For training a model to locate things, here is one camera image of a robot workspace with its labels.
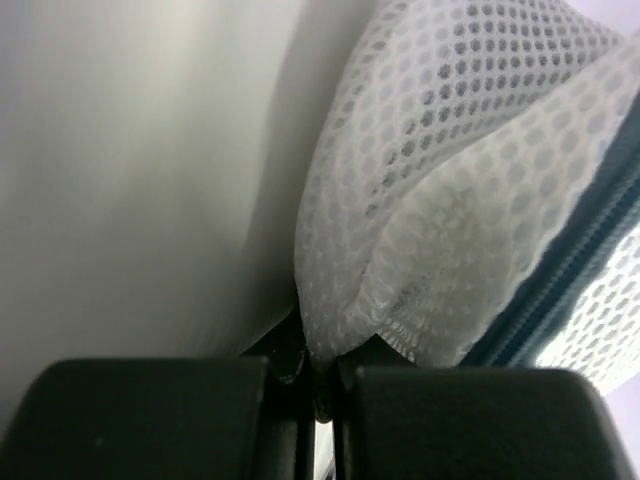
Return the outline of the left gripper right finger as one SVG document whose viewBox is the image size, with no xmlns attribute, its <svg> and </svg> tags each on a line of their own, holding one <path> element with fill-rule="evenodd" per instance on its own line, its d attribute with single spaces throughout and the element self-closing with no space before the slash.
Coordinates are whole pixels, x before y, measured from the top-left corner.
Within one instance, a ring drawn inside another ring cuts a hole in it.
<svg viewBox="0 0 640 480">
<path fill-rule="evenodd" d="M 582 376 L 342 360 L 329 373 L 340 479 L 631 479 Z"/>
</svg>

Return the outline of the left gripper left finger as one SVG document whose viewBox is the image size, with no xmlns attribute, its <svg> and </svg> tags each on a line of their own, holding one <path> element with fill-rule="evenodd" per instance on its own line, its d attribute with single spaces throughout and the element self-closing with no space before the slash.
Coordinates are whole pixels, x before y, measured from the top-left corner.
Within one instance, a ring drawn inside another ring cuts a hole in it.
<svg viewBox="0 0 640 480">
<path fill-rule="evenodd" d="M 58 362 L 1 444 L 5 479 L 309 479 L 312 462 L 306 354 L 275 346 Z"/>
</svg>

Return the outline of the blue-zip mesh laundry bag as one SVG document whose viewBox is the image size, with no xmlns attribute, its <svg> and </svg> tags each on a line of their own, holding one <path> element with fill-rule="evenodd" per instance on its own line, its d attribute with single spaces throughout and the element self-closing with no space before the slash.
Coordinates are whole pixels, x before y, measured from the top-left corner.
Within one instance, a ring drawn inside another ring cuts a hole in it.
<svg viewBox="0 0 640 480">
<path fill-rule="evenodd" d="M 593 185 L 639 38 L 563 1 L 383 1 L 306 180 L 295 277 L 323 372 L 373 336 L 453 366 Z"/>
</svg>

